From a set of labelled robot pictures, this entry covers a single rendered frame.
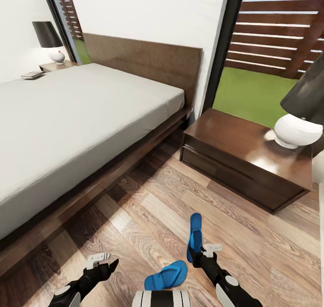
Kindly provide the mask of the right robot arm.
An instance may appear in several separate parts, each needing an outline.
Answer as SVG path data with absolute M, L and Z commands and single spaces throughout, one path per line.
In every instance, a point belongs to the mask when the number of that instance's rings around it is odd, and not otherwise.
M 239 282 L 218 265 L 217 254 L 222 251 L 221 244 L 204 244 L 202 252 L 196 253 L 191 247 L 189 251 L 194 268 L 202 268 L 216 288 L 216 294 L 223 307 L 263 307 L 259 300 L 245 291 Z

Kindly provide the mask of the hardback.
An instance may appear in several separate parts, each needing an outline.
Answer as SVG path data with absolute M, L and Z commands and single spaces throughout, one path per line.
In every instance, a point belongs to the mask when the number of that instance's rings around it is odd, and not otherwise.
M 27 73 L 25 75 L 22 75 L 21 78 L 33 79 L 33 78 L 36 78 L 44 73 L 45 73 L 45 71 L 33 71 L 33 72 Z

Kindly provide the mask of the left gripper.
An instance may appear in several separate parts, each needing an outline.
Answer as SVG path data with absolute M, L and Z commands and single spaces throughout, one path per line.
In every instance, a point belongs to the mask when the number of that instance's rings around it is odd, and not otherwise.
M 83 271 L 82 276 L 87 276 L 91 282 L 91 290 L 100 282 L 106 281 L 111 276 L 119 263 L 119 259 L 115 260 L 110 265 L 108 263 L 98 265 L 92 270 L 87 270 L 86 268 Z M 90 291 L 91 291 L 90 290 Z

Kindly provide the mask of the sandal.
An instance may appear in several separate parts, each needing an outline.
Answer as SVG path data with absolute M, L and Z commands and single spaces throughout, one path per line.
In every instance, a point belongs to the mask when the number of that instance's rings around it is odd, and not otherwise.
M 187 246 L 187 260 L 193 263 L 189 247 L 191 247 L 196 253 L 201 253 L 202 242 L 202 217 L 200 213 L 193 213 L 190 218 L 190 236 Z
M 163 290 L 180 285 L 186 278 L 187 265 L 184 261 L 173 262 L 144 280 L 145 290 Z

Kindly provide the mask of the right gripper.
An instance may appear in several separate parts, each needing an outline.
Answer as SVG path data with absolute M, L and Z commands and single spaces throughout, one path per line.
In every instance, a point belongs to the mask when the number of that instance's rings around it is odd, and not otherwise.
M 206 275 L 208 276 L 208 272 L 210 268 L 213 265 L 218 265 L 217 261 L 217 254 L 213 252 L 213 257 L 206 257 L 206 255 L 203 255 L 203 252 L 205 249 L 203 249 L 203 246 L 201 247 L 202 252 L 196 253 L 191 247 L 189 247 L 189 251 L 193 260 L 193 266 L 194 268 L 202 268 Z

